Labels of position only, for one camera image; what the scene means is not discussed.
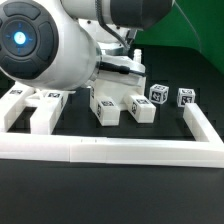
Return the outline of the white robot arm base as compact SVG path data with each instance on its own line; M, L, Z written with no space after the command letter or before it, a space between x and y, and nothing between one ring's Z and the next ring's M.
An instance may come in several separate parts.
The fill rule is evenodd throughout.
M0 71L38 89L75 90L104 79L138 86L144 66L106 56L81 19L145 30L175 0L0 0Z

